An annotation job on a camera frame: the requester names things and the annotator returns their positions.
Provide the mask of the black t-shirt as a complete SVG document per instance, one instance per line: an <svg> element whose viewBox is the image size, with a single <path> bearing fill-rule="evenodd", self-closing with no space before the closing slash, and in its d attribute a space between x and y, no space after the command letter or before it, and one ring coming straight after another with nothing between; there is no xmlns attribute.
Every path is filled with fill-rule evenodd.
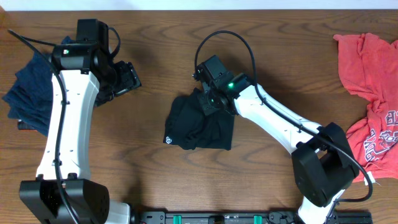
<svg viewBox="0 0 398 224"><path fill-rule="evenodd" d="M195 88L190 95L178 96L171 105L165 121L163 142L178 145L184 150L200 148L231 149L234 116L217 111L206 116L200 107Z"/></svg>

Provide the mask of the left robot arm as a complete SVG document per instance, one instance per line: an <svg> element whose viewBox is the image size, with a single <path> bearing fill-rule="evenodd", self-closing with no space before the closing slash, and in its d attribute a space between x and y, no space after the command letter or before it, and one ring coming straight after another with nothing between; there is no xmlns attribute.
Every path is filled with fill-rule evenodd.
<svg viewBox="0 0 398 224"><path fill-rule="evenodd" d="M110 198L91 181L88 156L93 109L139 88L129 62L115 62L112 28L80 19L76 40L55 45L45 61L52 72L53 103L45 152L34 180L23 180L19 196L41 223L134 223L127 203Z"/></svg>

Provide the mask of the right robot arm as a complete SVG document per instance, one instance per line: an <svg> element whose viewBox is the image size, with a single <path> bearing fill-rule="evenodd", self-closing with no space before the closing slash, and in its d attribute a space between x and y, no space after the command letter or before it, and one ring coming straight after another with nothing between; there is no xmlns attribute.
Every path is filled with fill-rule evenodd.
<svg viewBox="0 0 398 224"><path fill-rule="evenodd" d="M234 75L216 56L195 67L204 93L206 115L227 112L260 126L290 154L295 183L303 195L298 216L304 223L327 223L333 204L359 175L344 131L335 123L323 127L273 99L244 73Z"/></svg>

